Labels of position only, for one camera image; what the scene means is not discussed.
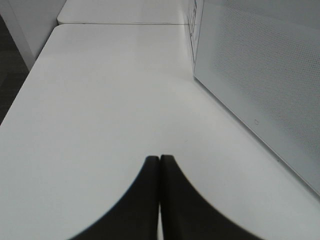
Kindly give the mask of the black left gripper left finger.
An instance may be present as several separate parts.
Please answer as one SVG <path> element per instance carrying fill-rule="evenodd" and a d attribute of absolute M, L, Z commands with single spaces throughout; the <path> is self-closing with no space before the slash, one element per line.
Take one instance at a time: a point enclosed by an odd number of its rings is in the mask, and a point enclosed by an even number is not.
<path fill-rule="evenodd" d="M 158 238 L 160 159 L 148 156 L 120 200 L 73 240 L 156 240 Z"/>

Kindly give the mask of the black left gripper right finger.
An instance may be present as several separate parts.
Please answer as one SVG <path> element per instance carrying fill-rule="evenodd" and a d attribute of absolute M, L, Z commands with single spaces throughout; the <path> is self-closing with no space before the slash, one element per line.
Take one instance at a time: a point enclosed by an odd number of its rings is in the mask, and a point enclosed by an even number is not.
<path fill-rule="evenodd" d="M 160 158 L 160 211 L 165 240 L 256 240 L 212 207 L 172 155 Z"/>

